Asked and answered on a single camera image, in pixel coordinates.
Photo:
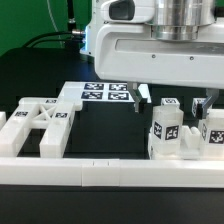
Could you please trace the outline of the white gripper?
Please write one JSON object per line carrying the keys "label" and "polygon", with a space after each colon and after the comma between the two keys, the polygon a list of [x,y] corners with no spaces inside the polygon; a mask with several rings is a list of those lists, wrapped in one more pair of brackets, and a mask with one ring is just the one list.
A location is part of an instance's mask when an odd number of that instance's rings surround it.
{"label": "white gripper", "polygon": [[224,88],[224,5],[216,0],[108,0],[95,45],[102,79],[130,81],[136,113],[152,84]]}

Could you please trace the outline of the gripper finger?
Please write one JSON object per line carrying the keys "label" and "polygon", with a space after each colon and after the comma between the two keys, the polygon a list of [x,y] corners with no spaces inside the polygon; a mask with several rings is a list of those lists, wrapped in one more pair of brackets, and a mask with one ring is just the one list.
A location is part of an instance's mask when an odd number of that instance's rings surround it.
{"label": "gripper finger", "polygon": [[218,99],[219,90],[214,88],[206,89],[206,98],[202,103],[199,103],[196,107],[196,118],[205,119],[209,107]]}

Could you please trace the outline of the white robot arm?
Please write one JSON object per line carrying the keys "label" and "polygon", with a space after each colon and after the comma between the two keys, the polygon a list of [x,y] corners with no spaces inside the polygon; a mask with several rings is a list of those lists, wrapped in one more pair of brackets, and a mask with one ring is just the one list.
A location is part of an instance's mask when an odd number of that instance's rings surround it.
{"label": "white robot arm", "polygon": [[92,0],[80,50],[104,80],[201,87],[203,119],[224,89],[224,7],[216,0]]}

